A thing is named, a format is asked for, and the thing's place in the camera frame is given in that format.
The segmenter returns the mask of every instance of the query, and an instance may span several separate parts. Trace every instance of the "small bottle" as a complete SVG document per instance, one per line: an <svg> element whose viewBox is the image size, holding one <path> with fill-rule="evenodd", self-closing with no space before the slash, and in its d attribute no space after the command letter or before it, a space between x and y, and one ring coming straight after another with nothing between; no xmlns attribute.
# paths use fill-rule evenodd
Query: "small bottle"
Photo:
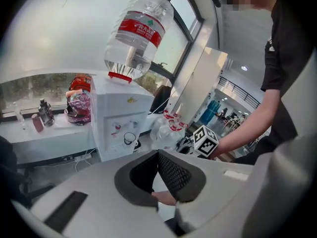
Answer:
<svg viewBox="0 0 317 238"><path fill-rule="evenodd" d="M22 125L23 130L27 130L27 126L24 120L24 117L21 113L20 108L18 107L16 102L13 102L13 107L14 107L14 113L16 115L17 120L19 121L19 123Z"/></svg>
<svg viewBox="0 0 317 238"><path fill-rule="evenodd" d="M37 132L41 132L44 129L38 114L32 115L32 122Z"/></svg>
<svg viewBox="0 0 317 238"><path fill-rule="evenodd" d="M45 127L50 127L54 124L55 120L51 106L44 98L40 99L39 113Z"/></svg>

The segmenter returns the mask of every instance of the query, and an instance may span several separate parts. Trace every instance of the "window sill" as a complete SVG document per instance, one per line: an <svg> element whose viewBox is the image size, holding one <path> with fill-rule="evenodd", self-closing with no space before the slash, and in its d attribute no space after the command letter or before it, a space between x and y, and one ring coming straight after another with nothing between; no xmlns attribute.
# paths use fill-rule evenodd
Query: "window sill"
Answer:
<svg viewBox="0 0 317 238"><path fill-rule="evenodd" d="M150 130L159 116L148 115L141 133ZM0 136L13 144L19 164L58 158L96 147L90 123L76 126L68 123L64 114L54 117L55 124L40 133L35 131L31 119L25 119L29 133L22 129L18 121L0 124Z"/></svg>

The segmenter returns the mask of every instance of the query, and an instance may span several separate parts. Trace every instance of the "railing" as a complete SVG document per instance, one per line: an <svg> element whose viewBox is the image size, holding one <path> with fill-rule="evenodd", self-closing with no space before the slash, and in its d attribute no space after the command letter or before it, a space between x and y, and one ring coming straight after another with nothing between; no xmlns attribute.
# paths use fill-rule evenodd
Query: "railing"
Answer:
<svg viewBox="0 0 317 238"><path fill-rule="evenodd" d="M232 83L224 77L220 77L219 85L229 89L231 92L238 95L254 109L256 109L260 105L260 102L258 102L254 97L252 97L245 90L243 90L242 88L240 88L239 86L237 86L236 84Z"/></svg>

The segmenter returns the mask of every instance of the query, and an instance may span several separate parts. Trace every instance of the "black t-shirt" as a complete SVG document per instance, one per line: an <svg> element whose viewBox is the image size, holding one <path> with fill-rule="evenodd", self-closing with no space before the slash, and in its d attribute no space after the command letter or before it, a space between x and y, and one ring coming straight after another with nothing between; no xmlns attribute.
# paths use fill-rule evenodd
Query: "black t-shirt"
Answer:
<svg viewBox="0 0 317 238"><path fill-rule="evenodd" d="M261 90L277 89L282 97L304 69L313 45L283 0L276 1L271 16L272 36L265 46L265 74ZM255 152L271 152L282 142L296 136L294 124L280 101L271 133L259 142Z"/></svg>

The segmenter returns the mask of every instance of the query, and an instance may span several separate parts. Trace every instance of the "red label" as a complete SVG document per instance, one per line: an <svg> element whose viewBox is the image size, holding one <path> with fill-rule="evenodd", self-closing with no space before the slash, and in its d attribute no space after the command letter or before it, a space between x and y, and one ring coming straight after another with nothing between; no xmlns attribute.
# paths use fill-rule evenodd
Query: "red label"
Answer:
<svg viewBox="0 0 317 238"><path fill-rule="evenodd" d="M124 19L119 27L121 31L135 33L152 42L157 48L162 40L158 32L134 19Z"/></svg>

